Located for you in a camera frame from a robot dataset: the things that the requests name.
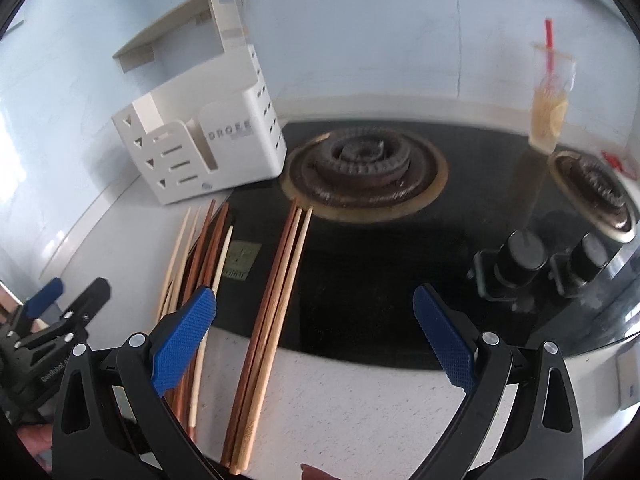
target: gas burner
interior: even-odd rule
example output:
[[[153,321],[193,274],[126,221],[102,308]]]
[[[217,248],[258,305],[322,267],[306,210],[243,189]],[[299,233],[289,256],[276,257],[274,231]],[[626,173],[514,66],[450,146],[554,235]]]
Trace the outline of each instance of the gas burner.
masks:
[[[448,175],[444,156],[422,137],[357,126],[293,150],[281,183],[289,198],[322,218],[368,223],[417,212],[436,199]]]
[[[559,152],[549,157],[558,187],[603,234],[626,243],[636,235],[631,200],[616,177],[593,155]]]

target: yellow sticker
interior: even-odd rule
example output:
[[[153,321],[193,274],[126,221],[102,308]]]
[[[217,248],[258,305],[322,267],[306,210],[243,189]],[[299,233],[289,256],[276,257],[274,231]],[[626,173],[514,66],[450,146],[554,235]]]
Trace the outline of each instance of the yellow sticker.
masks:
[[[233,240],[229,244],[229,252],[226,254],[225,266],[222,275],[225,278],[244,282],[249,275],[255,257],[262,244]]]

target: tiled wall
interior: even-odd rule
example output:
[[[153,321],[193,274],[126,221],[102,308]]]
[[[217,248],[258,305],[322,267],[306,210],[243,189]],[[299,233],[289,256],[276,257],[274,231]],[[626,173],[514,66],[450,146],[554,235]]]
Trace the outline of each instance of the tiled wall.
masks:
[[[0,246],[34,282],[126,163],[110,115],[164,79],[157,62],[122,74],[111,56],[182,1],[28,0],[24,25],[0,42],[5,137],[26,172],[0,197]],[[245,10],[280,99],[391,93],[517,110],[529,108],[530,44],[549,16],[558,49],[578,59],[568,120],[620,146],[632,130],[640,48],[595,0],[246,0]]]

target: black knob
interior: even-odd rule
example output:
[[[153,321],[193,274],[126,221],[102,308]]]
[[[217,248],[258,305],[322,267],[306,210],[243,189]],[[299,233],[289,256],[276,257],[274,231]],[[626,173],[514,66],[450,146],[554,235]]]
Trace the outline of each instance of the black knob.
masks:
[[[587,233],[571,252],[569,271],[578,282],[589,283],[608,263],[602,242],[593,233]]]
[[[507,286],[527,285],[546,264],[545,247],[535,234],[524,229],[511,233],[498,252],[495,277]]]

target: blue textured pad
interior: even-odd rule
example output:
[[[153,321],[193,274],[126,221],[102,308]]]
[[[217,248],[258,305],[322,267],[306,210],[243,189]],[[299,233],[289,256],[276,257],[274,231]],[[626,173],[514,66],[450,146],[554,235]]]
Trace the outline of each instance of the blue textured pad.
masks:
[[[161,397],[180,382],[202,337],[216,317],[216,298],[210,288],[201,287],[184,307],[170,315],[182,318],[152,356],[151,382]]]
[[[438,300],[423,286],[414,292],[414,316],[454,386],[466,394],[476,388],[474,355],[443,312]]]
[[[36,319],[42,316],[43,312],[53,305],[62,296],[64,286],[60,278],[53,278],[47,285],[43,286],[35,296],[27,300],[25,305],[26,315],[29,319]]]

